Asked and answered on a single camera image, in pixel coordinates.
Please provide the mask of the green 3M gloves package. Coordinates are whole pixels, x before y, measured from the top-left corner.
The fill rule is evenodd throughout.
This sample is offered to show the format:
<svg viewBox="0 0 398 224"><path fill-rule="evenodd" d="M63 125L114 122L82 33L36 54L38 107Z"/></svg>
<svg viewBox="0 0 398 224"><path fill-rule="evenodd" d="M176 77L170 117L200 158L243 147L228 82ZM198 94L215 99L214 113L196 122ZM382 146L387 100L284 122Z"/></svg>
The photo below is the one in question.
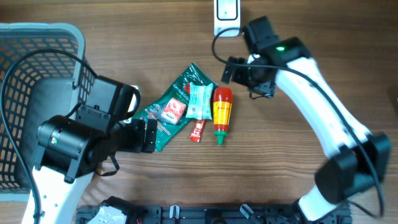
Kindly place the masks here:
<svg viewBox="0 0 398 224"><path fill-rule="evenodd" d="M185 115L182 115L176 124L170 124L161 117L163 110L172 99L188 106L190 98L188 86L191 83L195 85L213 84L213 88L217 87L217 84L212 82L195 63L191 63L158 100L136 112L132 117L133 119L143 119L145 122L148 122L149 119L157 120L155 150L158 152L191 120L191 118L186 118Z"/></svg>

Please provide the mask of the red Kleenex tissue pack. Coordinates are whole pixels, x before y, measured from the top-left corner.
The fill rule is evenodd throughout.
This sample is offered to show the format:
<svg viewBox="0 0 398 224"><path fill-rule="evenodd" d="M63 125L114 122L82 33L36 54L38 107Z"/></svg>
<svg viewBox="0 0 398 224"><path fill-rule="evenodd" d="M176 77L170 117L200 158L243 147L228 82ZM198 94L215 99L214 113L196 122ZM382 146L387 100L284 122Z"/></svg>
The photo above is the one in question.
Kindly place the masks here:
<svg viewBox="0 0 398 224"><path fill-rule="evenodd" d="M187 106L185 103L182 103L176 98L171 98L162 111L160 118L165 123L176 125L180 121L186 108Z"/></svg>

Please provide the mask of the red sauce bottle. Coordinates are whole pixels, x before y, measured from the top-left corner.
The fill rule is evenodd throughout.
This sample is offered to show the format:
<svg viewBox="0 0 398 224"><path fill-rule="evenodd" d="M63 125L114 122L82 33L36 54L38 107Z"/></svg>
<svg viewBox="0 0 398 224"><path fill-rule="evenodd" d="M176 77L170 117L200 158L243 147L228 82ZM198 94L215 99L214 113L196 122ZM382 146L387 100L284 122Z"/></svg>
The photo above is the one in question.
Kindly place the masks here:
<svg viewBox="0 0 398 224"><path fill-rule="evenodd" d="M233 103L232 90L227 87L218 87L213 94L213 124L217 144L222 145L228 135L229 118Z"/></svg>

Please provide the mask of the red sauce sachet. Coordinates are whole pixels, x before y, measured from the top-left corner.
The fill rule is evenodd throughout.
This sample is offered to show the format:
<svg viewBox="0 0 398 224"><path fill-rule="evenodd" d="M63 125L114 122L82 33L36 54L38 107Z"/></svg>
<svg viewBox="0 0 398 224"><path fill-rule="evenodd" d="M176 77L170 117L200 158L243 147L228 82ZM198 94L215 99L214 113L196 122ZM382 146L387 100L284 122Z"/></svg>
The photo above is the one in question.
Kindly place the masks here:
<svg viewBox="0 0 398 224"><path fill-rule="evenodd" d="M206 120L201 119L201 120L196 120L193 131L190 134L189 139L193 142L200 142L203 130L205 128Z"/></svg>

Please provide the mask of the white wipes packet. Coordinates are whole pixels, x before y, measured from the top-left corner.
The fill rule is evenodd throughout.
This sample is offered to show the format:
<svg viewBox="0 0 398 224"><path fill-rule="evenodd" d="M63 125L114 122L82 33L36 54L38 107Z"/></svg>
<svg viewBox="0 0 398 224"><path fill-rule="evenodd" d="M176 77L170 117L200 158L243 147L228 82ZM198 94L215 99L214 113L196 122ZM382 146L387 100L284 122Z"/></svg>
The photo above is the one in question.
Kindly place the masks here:
<svg viewBox="0 0 398 224"><path fill-rule="evenodd" d="M190 83L190 99L186 117L198 120L212 119L210 101L213 93L213 84L195 85Z"/></svg>

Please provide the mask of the grey black shopping basket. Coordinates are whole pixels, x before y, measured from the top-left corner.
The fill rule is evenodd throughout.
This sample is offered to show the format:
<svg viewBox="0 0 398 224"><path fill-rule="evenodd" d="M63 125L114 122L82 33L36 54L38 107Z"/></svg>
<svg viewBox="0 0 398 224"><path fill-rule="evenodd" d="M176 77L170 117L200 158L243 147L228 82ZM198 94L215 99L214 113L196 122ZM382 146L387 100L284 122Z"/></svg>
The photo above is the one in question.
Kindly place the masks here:
<svg viewBox="0 0 398 224"><path fill-rule="evenodd" d="M66 23L1 24L1 75L25 54L38 49L59 49L85 57L81 30ZM35 150L39 125L58 114L67 114L84 103L94 83L80 63L52 52L22 61L7 81L5 114L11 133L28 167ZM4 129L1 130L1 201L27 202L30 184Z"/></svg>

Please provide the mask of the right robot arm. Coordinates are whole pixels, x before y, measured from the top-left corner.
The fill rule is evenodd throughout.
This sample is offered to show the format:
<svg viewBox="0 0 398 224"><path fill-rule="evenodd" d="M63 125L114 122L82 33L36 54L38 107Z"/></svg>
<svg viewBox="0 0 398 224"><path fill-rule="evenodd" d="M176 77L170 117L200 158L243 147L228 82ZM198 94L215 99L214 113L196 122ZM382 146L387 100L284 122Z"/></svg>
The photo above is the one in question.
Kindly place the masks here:
<svg viewBox="0 0 398 224"><path fill-rule="evenodd" d="M294 204L289 223L320 223L351 205L352 197L375 189L377 218L384 216L382 193L392 144L384 133L372 134L342 104L321 75L309 49L297 37L281 40L266 16L244 27L248 58L224 61L224 83L248 88L251 99L272 98L282 90L311 126L326 162L315 173L315 185Z"/></svg>

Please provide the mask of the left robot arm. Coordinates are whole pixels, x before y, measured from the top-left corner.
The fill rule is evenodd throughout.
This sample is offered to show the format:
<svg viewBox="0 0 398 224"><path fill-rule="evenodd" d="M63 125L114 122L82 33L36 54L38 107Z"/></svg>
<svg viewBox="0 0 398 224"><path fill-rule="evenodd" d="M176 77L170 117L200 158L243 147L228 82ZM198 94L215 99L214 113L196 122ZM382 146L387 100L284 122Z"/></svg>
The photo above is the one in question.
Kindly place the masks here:
<svg viewBox="0 0 398 224"><path fill-rule="evenodd" d="M157 120L134 119L132 100L139 106L137 88L99 76L85 103L38 127L32 175L39 205L29 198L23 223L70 223L99 163L118 151L155 151Z"/></svg>

